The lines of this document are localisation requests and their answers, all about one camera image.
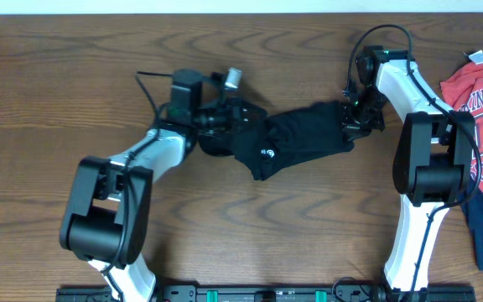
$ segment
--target black cover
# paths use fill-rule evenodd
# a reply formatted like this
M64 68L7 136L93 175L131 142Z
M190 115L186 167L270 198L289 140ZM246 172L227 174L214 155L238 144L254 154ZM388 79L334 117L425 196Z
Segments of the black cover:
M266 180L283 168L354 147L342 132L338 101L268 117L239 133L202 135L199 143L210 155L234 155L255 180Z

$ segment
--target white panel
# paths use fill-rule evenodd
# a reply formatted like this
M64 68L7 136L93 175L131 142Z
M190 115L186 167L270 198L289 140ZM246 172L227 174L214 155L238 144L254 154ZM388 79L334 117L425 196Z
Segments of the white panel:
M0 0L0 14L483 12L483 0Z

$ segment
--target black cloth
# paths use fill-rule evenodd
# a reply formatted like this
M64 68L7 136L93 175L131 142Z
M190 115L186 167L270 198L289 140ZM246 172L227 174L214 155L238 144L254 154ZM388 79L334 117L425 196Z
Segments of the black cloth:
M469 181L469 188L471 190L474 180ZM458 197L458 200L463 200L465 194ZM483 193L480 190L476 191L476 195L466 204L461 205L461 210L465 215L467 224L469 225L470 234L475 242L476 265L478 269L483 271Z
M199 143L210 155L234 155L255 180L266 180L281 169L354 147L342 133L338 101L268 117L239 133L200 136Z

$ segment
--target tabletop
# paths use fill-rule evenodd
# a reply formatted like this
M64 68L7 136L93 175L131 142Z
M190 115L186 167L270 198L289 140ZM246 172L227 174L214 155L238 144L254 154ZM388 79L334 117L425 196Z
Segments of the tabletop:
M136 143L153 120L136 70L243 71L241 94L271 114L343 99L347 60L370 27L413 34L426 81L483 49L483 14L0 16L0 301L53 301L61 285L104 284L59 245L75 169ZM367 44L404 49L398 31ZM169 80L146 79L156 102ZM232 157L199 148L154 184L143 255L158 276L200 284L332 284L377 279L397 229L392 161L401 122L336 154L254 181ZM430 283L483 299L465 219L444 219Z

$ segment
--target white logo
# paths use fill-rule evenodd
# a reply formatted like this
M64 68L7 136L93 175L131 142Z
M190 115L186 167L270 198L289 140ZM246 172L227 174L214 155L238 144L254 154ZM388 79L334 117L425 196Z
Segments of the white logo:
M275 156L275 152L273 152L273 150L271 150L271 149L270 150L262 149L262 150L260 150L260 153L262 155L267 154L267 155L269 155L269 157Z

